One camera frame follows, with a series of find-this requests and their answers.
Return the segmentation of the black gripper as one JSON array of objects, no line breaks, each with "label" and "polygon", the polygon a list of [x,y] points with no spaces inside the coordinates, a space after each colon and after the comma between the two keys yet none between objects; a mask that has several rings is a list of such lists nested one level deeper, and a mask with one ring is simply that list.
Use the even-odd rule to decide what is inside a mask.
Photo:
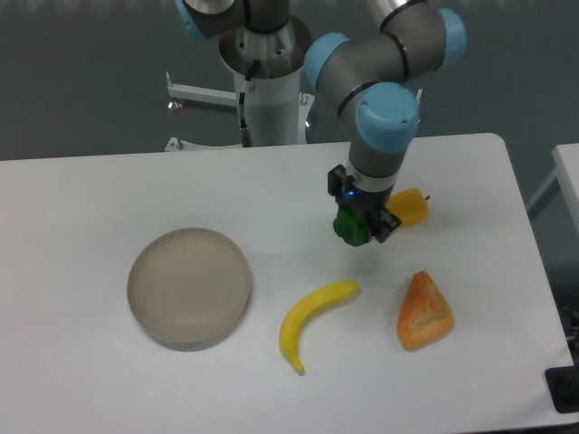
[{"label": "black gripper", "polygon": [[369,240],[383,243],[402,226],[402,220],[386,209],[393,188],[367,192],[356,188],[354,181],[343,165],[337,165],[327,173],[327,192],[339,207],[351,205],[360,212],[368,212]]}]

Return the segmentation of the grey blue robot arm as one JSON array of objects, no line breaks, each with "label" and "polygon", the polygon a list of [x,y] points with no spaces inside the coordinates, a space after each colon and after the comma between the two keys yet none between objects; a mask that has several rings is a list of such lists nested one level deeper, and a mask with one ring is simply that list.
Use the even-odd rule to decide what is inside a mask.
[{"label": "grey blue robot arm", "polygon": [[385,241],[401,225],[387,202],[420,121],[406,82],[458,61],[467,35],[461,18],[425,1],[370,1],[376,36],[352,42],[342,33],[313,39],[287,1],[179,1],[196,40],[217,37],[237,78],[235,106],[244,147],[289,144],[299,129],[305,74],[351,137],[345,165],[327,176],[337,203],[333,228],[358,247]]}]

